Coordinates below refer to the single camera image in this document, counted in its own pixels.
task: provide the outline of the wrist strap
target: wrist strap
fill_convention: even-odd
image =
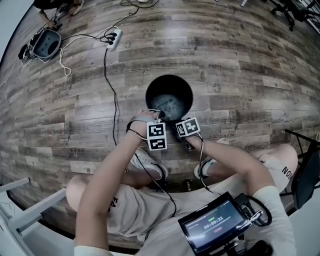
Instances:
[[[146,117],[146,116],[134,116],[131,118],[131,120],[128,122],[127,126],[126,126],[126,131],[129,131],[129,128],[131,126],[131,123],[134,122],[134,121],[142,121],[142,122],[146,122],[146,123],[149,123],[149,122],[153,122],[153,123],[156,123],[157,121],[154,120],[153,118],[151,117]]]
[[[147,141],[147,138],[142,137],[137,131],[135,131],[134,129],[129,128],[128,131],[132,131],[134,132],[140,139]]]

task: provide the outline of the digital timer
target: digital timer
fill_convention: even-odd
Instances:
[[[224,218],[223,218],[222,216],[220,216],[220,217],[218,217],[216,220],[211,221],[210,224],[205,225],[203,228],[206,230],[206,229],[208,229],[208,228],[210,228],[210,227],[218,224],[219,222],[221,222],[221,221],[223,221],[223,220],[224,220]]]

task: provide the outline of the white cable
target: white cable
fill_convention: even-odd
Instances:
[[[108,30],[108,29],[110,29],[110,28],[117,28],[117,29],[119,29],[117,26],[109,26],[109,27],[105,28],[104,30],[100,31],[98,34],[93,35],[92,37],[95,37],[95,38],[96,38],[96,37],[97,37],[99,34],[101,34],[103,31],[106,31],[106,30]],[[92,39],[92,37],[91,37],[91,36],[79,36],[79,37],[76,37],[76,38],[74,38],[73,40],[71,40],[71,42],[69,42],[65,47],[60,48],[60,60],[59,60],[59,64],[61,65],[61,67],[64,68],[64,74],[65,74],[66,77],[68,77],[68,76],[71,75],[72,70],[71,70],[71,68],[66,67],[65,65],[62,64],[62,57],[63,57],[63,55],[64,55],[64,49],[67,48],[69,45],[71,45],[71,43],[73,43],[75,40],[77,40],[77,39],[79,39],[79,38],[89,38],[89,39]]]
[[[22,62],[22,60],[21,60],[21,64],[22,64],[22,66],[25,68],[26,66],[28,66],[29,65],[29,63],[31,62],[31,61],[33,61],[34,59],[32,58],[32,59],[30,59],[29,60],[29,62],[27,63],[27,64],[25,64],[24,65],[24,63]]]
[[[48,63],[51,59],[52,59],[53,56],[51,56],[47,61],[43,61],[41,58],[36,58],[36,59],[39,59],[40,61],[42,61],[43,63]]]
[[[144,108],[144,109],[142,109],[143,111],[145,111],[145,110],[152,110],[152,111],[156,111],[156,112],[160,112],[161,110],[157,110],[157,109],[153,109],[153,108]]]
[[[65,47],[60,48],[60,60],[59,60],[59,64],[60,64],[61,67],[63,67],[63,69],[64,69],[64,75],[65,75],[66,77],[68,77],[68,76],[71,75],[72,70],[71,70],[71,68],[66,67],[65,65],[62,64],[62,57],[63,57],[63,55],[64,55],[64,49],[65,49],[66,47],[68,47],[71,43],[73,43],[75,40],[79,39],[79,38],[89,38],[89,39],[92,39],[93,37],[96,38],[99,34],[101,34],[102,32],[104,32],[104,31],[106,31],[106,30],[108,30],[108,29],[110,29],[110,28],[117,28],[117,29],[119,29],[117,26],[109,26],[109,27],[105,28],[104,30],[101,30],[101,31],[100,31],[98,34],[96,34],[96,35],[76,37],[76,38],[74,38],[73,40],[71,40],[71,42],[69,42]],[[41,60],[43,63],[48,63],[48,62],[51,60],[51,58],[49,58],[47,61],[43,61],[41,58],[36,58],[36,59]],[[24,65],[24,63],[23,63],[22,60],[21,60],[21,64],[22,64],[22,66],[25,68],[32,60],[33,60],[33,59],[31,59],[26,65]]]
[[[19,59],[14,63],[13,67],[12,67],[11,70],[10,70],[10,73],[9,73],[7,79],[6,79],[0,86],[4,85],[4,84],[8,81],[8,79],[9,79],[11,73],[12,73],[12,70],[14,70],[14,68],[15,68],[15,66],[16,66],[16,64],[17,64],[18,62],[19,62]]]
[[[70,76],[71,75],[71,68],[69,68],[69,67],[66,67],[65,65],[63,65],[62,64],[62,56],[63,56],[63,54],[64,54],[64,51],[63,51],[63,49],[62,48],[60,48],[60,60],[59,60],[59,63],[60,63],[60,65],[61,65],[61,67],[63,67],[64,68],[64,74],[65,74],[65,76],[66,77],[68,77],[68,76]]]
[[[134,132],[140,139],[147,141],[147,138],[142,137],[137,131],[135,131],[134,129],[129,128],[129,131]]]

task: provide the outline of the person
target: person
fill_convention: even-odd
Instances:
[[[69,15],[76,15],[84,6],[85,0],[34,0],[33,5],[37,9],[41,19],[50,29],[56,27],[55,22],[50,20],[44,10],[55,9],[63,4],[72,5]]]
[[[154,111],[144,110],[142,117],[157,118]],[[134,121],[131,129],[146,137],[145,122]],[[186,140],[196,150],[201,140],[196,136]],[[125,237],[137,236],[143,247],[137,256],[193,256],[178,219],[207,205],[219,196],[205,188],[167,195],[140,189],[151,182],[141,163],[156,180],[166,178],[168,170],[143,151],[141,139],[129,130],[120,143],[102,161],[93,175],[74,176],[68,183],[66,198],[77,211],[75,256],[110,256],[108,233]],[[264,240],[273,248],[274,256],[295,256],[293,228],[279,193],[287,186],[298,165],[297,153],[288,144],[249,154],[229,145],[227,139],[204,140],[203,153],[207,158],[194,169],[214,182],[209,188],[216,193],[228,191],[260,200],[270,211],[272,223],[266,227],[252,225],[244,232],[245,248]],[[135,169],[125,172],[129,162]]]

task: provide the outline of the shoe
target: shoe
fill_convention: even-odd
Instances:
[[[221,138],[217,140],[217,143],[230,145],[230,141],[227,138]],[[212,166],[216,160],[212,159],[211,157],[207,156],[203,161],[201,161],[201,174],[203,178],[208,178],[207,171],[210,166]],[[200,180],[200,172],[199,172],[199,163],[193,170],[194,176]]]
[[[72,13],[72,15],[76,15],[80,10],[82,9],[82,6],[84,6],[85,0],[80,0],[80,5],[75,9],[75,11]]]
[[[156,181],[158,180],[164,180],[168,177],[169,172],[168,169],[166,167],[164,167],[161,164],[158,164],[155,160],[153,160],[148,154],[147,152],[145,152],[141,147],[138,147],[135,151],[136,155],[138,156],[140,162],[143,164],[143,166],[141,165],[141,163],[139,162],[139,160],[137,159],[136,155],[134,154],[133,157],[130,160],[130,163],[133,164],[135,167],[137,167],[140,170],[144,170],[144,168],[150,168],[152,170],[155,170],[157,173],[160,174],[160,178],[156,179]]]

